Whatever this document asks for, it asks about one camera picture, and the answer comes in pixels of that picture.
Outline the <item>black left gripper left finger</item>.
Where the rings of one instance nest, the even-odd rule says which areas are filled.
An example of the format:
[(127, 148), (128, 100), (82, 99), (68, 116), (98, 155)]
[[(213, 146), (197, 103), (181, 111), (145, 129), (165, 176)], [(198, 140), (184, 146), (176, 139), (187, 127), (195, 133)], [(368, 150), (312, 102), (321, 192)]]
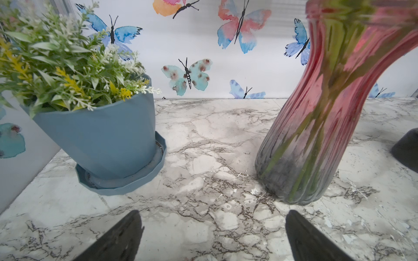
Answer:
[(137, 255), (144, 230), (139, 211), (130, 211), (75, 260), (133, 261)]

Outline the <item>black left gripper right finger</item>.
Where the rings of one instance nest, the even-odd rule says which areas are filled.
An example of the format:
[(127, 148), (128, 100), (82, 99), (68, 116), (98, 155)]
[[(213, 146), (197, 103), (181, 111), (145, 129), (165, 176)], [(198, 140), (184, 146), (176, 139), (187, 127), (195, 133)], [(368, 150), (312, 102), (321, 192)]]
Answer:
[(353, 261), (295, 210), (287, 214), (285, 228), (296, 261)]

